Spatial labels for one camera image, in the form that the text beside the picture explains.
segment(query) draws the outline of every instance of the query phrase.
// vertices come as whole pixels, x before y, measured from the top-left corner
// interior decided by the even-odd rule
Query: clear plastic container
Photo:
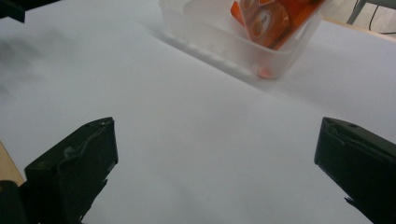
[[[295,62],[321,21],[326,2],[279,50],[248,40],[231,16],[233,0],[160,0],[163,20],[177,39],[206,49],[260,77],[279,77]]]

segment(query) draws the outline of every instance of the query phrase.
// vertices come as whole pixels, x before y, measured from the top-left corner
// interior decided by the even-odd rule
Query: wooden edge
[[[0,142],[0,180],[12,180],[18,186],[23,184],[24,180],[21,173],[15,166],[14,161],[9,157],[3,144]]]
[[[377,37],[380,37],[380,38],[383,38],[383,39],[386,39],[386,40],[389,40],[389,41],[392,41],[392,42],[396,42],[396,38],[394,38],[394,37],[392,37],[392,36],[381,35],[381,34],[379,34],[379,33],[372,32],[372,31],[369,31],[369,30],[367,30],[367,29],[360,28],[360,27],[357,27],[357,26],[349,25],[349,24],[346,24],[346,23],[344,23],[344,22],[336,21],[336,20],[334,20],[334,19],[327,18],[327,17],[325,17],[324,20],[325,20],[325,21],[328,21],[328,22],[331,22],[331,23],[334,23],[334,24],[337,24],[337,25],[345,26],[345,27],[350,28],[350,29],[353,29],[353,30],[357,30],[357,31],[366,33],[366,34],[368,34],[368,35],[374,35],[374,36],[377,36]]]

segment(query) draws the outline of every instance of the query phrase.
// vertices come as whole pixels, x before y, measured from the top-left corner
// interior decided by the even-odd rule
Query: plastic container
[[[267,78],[279,77],[291,67],[327,6],[322,4],[281,49],[272,50],[248,40],[244,28],[231,16],[232,4],[233,0],[160,0],[164,23],[177,39]]]

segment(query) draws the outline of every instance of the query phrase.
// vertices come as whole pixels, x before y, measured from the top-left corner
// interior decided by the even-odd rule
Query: white table surface
[[[394,42],[324,21],[285,76],[262,80],[162,32],[155,0],[0,20],[0,139],[19,169],[111,116],[120,163],[86,223],[370,223],[314,154],[324,116],[396,142]]]

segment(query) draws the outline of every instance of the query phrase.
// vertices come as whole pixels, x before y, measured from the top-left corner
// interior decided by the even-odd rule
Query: orange package
[[[249,39],[279,49],[325,0],[240,0],[231,14],[245,26]]]

